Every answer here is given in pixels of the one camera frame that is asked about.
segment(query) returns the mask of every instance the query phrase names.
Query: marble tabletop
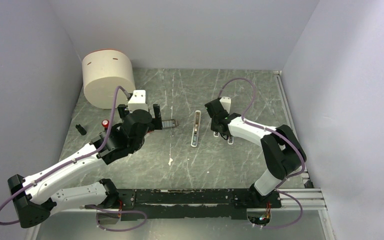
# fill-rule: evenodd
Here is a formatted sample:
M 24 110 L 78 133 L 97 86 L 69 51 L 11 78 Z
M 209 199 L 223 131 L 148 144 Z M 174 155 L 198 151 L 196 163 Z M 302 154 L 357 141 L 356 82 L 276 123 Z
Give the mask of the marble tabletop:
M 285 106 L 271 71 L 135 68 L 133 75 L 136 89 L 146 90 L 151 114 L 152 104 L 160 104 L 162 119 L 176 119 L 179 126 L 147 134 L 144 146 L 135 154 L 95 169 L 65 187 L 109 178 L 119 189 L 248 188 L 267 169 L 264 154 L 257 145 L 240 138 L 228 145 L 221 137 L 213 136 L 204 104 L 217 98 L 228 80 L 244 77 L 252 80 L 258 90 L 245 117 L 268 126 L 286 124 Z M 232 98 L 231 113 L 242 113 L 252 92 L 246 81 L 229 84 L 223 96 Z M 202 118 L 198 147 L 194 148 L 191 137 L 195 110 L 201 110 Z M 60 160 L 103 131 L 101 121 L 109 115 L 110 110 L 92 106 L 82 91 Z M 119 121 L 116 115 L 114 122 Z M 87 134 L 80 135 L 76 124 L 81 124 Z M 300 176 L 293 177 L 282 188 L 303 188 L 302 181 Z

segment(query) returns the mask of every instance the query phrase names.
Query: white cylindrical container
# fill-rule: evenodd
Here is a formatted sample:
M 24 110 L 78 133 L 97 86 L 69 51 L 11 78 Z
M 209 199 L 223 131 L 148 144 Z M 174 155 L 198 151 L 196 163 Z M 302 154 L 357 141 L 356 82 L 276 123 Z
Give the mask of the white cylindrical container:
M 114 49 L 93 51 L 84 57 L 83 90 L 87 101 L 101 109 L 110 109 L 113 105 L 114 91 L 122 86 L 128 93 L 136 90 L 130 59 Z M 116 107 L 127 105 L 126 95 L 119 90 Z

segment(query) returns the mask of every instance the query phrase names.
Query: wall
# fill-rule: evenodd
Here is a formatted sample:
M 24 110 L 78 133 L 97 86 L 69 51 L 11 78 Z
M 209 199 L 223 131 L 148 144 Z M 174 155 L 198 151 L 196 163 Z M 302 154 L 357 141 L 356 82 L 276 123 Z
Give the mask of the wall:
M 319 0 L 50 0 L 83 59 L 136 67 L 280 70 Z
M 81 89 L 81 65 L 46 0 L 0 0 L 0 204 L 7 179 L 56 163 Z M 1 221 L 17 219 L 10 203 Z M 24 239 L 20 225 L 1 239 Z
M 282 80 L 337 239 L 384 239 L 384 0 L 321 0 Z

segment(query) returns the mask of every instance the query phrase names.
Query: gray marble surface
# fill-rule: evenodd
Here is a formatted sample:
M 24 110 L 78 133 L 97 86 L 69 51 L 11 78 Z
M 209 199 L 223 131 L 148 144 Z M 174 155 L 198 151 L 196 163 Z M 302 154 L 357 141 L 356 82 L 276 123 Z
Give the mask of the gray marble surface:
M 286 124 L 281 95 L 271 71 L 137 68 L 133 75 L 136 89 L 146 90 L 151 109 L 152 104 L 160 104 L 162 119 L 177 119 L 179 126 L 146 135 L 144 146 L 135 154 L 93 170 L 66 187 L 109 178 L 120 189 L 248 188 L 266 170 L 264 154 L 257 145 L 240 138 L 228 145 L 221 137 L 213 136 L 204 104 L 215 99 L 228 80 L 245 77 L 258 88 L 256 100 L 245 117 L 268 126 Z M 232 98 L 231 112 L 242 113 L 251 100 L 252 88 L 246 81 L 237 80 L 225 88 L 223 96 Z M 201 110 L 202 118 L 198 147 L 193 148 L 195 110 Z M 60 159 L 103 131 L 101 121 L 109 115 L 110 110 L 92 106 L 81 92 Z M 116 114 L 114 122 L 119 121 Z M 76 124 L 81 124 L 87 135 L 81 136 Z M 297 176 L 282 187 L 304 185 Z

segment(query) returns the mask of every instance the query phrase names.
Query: cable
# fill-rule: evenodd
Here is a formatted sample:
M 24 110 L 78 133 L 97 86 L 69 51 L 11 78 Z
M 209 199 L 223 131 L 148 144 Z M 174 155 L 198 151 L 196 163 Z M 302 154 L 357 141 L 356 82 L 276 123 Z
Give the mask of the cable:
M 84 158 L 87 158 L 87 157 L 90 157 L 96 153 L 98 153 L 99 151 L 101 151 L 105 145 L 107 144 L 107 141 L 108 141 L 108 138 L 110 137 L 110 133 L 111 133 L 111 128 L 113 126 L 113 120 L 114 120 L 114 114 L 116 112 L 116 102 L 117 102 L 117 93 L 119 92 L 119 90 L 122 90 L 123 93 L 126 95 L 127 98 L 130 98 L 130 94 L 122 87 L 122 86 L 117 86 L 115 88 L 115 92 L 114 92 L 114 99 L 112 101 L 112 108 L 111 108 L 111 114 L 110 114 L 110 117 L 109 117 L 109 124 L 108 124 L 108 128 L 107 128 L 107 131 L 106 131 L 106 135 L 105 135 L 105 138 L 103 139 L 103 142 L 102 144 L 94 151 L 92 152 L 89 152 L 88 154 L 85 154 L 85 155 L 82 155 L 82 156 L 79 156 L 79 157 L 76 157 L 75 158 L 75 161 L 68 161 L 68 162 L 65 162 L 57 167 L 55 167 L 54 169 L 50 170 L 48 173 L 45 173 L 44 175 L 42 175 L 41 177 L 39 177 L 38 179 L 32 181 L 31 183 L 27 184 L 26 186 L 24 186 L 23 188 L 21 188 L 20 190 L 18 190 L 17 192 L 15 192 L 14 194 L 12 194 L 7 200 L 5 200 L 1 205 L 0 205 L 0 212 L 2 211 L 2 209 L 9 203 L 11 202 L 14 198 L 16 198 L 20 193 L 26 191 L 27 189 L 31 188 L 34 184 L 37 184 L 38 182 L 42 181 L 43 179 L 49 177 L 50 175 L 54 174 L 55 172 L 61 170 L 62 168 L 65 168 L 66 166 L 70 165 L 70 164 L 75 164 L 76 161 L 79 161 L 79 160 L 82 160 Z M 90 206 L 91 208 L 95 208 L 99 211 L 102 211 L 102 212 L 107 212 L 108 210 L 104 210 L 104 209 L 100 209 L 94 205 L 88 205 Z M 126 214 L 129 214 L 129 213 L 136 213 L 136 214 L 142 214 L 145 216 L 145 220 L 139 224 L 138 226 L 136 226 L 135 228 L 138 228 L 140 226 L 142 226 L 143 224 L 145 224 L 146 220 L 147 220 L 147 216 L 146 216 L 146 213 L 142 212 L 142 211 L 121 211 L 123 213 L 126 213 Z M 7 225 L 13 225 L 13 224 L 17 224 L 19 223 L 20 220 L 15 220 L 15 221 L 8 221 L 8 222 L 2 222 L 0 221 L 0 225 L 2 226 L 7 226 Z
M 297 176 L 297 175 L 300 175 L 304 172 L 304 170 L 306 169 L 306 162 L 304 161 L 304 157 L 303 155 L 300 153 L 300 151 L 298 150 L 298 148 L 291 142 L 289 141 L 285 136 L 283 136 L 282 134 L 278 133 L 277 131 L 273 130 L 273 129 L 270 129 L 268 127 L 263 127 L 261 125 L 258 125 L 258 124 L 255 124 L 255 123 L 252 123 L 252 122 L 249 122 L 245 119 L 245 113 L 247 113 L 247 111 L 250 109 L 250 107 L 253 105 L 255 99 L 256 99 L 256 91 L 257 91 L 257 87 L 255 86 L 255 84 L 249 80 L 248 78 L 244 78 L 244 77 L 237 77 L 237 78 L 233 78 L 231 80 L 229 80 L 228 82 L 226 82 L 220 89 L 220 92 L 218 93 L 218 98 L 221 97 L 222 95 L 222 92 L 223 90 L 225 89 L 225 87 L 235 81 L 235 80 L 245 80 L 247 81 L 251 86 L 252 86 L 252 99 L 251 99 L 251 102 L 248 104 L 248 106 L 245 108 L 245 110 L 243 111 L 243 113 L 241 114 L 241 118 L 242 118 L 242 121 L 250 126 L 253 126 L 253 127 L 256 127 L 256 128 L 259 128 L 259 129 L 262 129 L 262 130 L 265 130 L 265 131 L 269 131 L 270 133 L 272 134 L 275 134 L 276 136 L 278 136 L 279 138 L 281 138 L 283 141 L 285 141 L 294 151 L 295 153 L 298 155 L 298 158 L 299 160 L 301 161 L 301 170 L 299 172 L 296 172 L 296 173 L 292 173 L 288 176 L 286 176 L 285 179 L 283 179 L 276 187 L 274 187 L 274 189 L 282 194 L 282 195 L 285 195 L 285 196 L 288 196 L 290 197 L 291 199 L 293 199 L 299 206 L 299 216 L 294 220 L 294 221 L 291 221 L 290 223 L 287 223 L 287 224 L 284 224 L 284 225 L 280 225 L 280 226 L 264 226 L 263 228 L 265 229 L 281 229 L 281 228 L 285 228 L 285 227 L 288 227 L 288 226 L 291 226 L 293 224 L 296 224 L 303 216 L 303 206 L 301 205 L 300 201 L 298 201 L 298 199 L 296 199 L 295 197 L 291 196 L 290 194 L 286 193 L 286 192 L 283 192 L 283 191 L 279 191 L 278 188 L 288 179 L 288 178 L 291 178 L 291 177 L 294 177 L 294 176 Z
M 106 227 L 103 227 L 102 225 L 100 225 L 99 223 L 99 220 L 98 220 L 98 215 L 96 215 L 96 226 L 104 231 L 108 231 L 108 232 L 127 232 L 127 231 L 130 231 L 130 230 L 135 230 L 137 228 L 139 228 L 140 226 L 144 225 L 145 222 L 147 221 L 148 219 L 148 215 L 146 213 L 144 213 L 143 211 L 137 211 L 137 210 L 129 210 L 129 211 L 111 211 L 111 210 L 106 210 L 106 209 L 102 209 L 102 208 L 99 208 L 95 205 L 86 205 L 85 207 L 90 207 L 90 208 L 93 208 L 93 209 L 96 209 L 98 211 L 101 211 L 101 212 L 104 212 L 104 213 L 108 213 L 108 214 L 142 214 L 143 217 L 144 217 L 144 220 L 139 223 L 138 225 L 134 226 L 134 227 L 130 227 L 130 228 L 126 228 L 126 229 L 111 229 L 111 228 L 106 228 Z

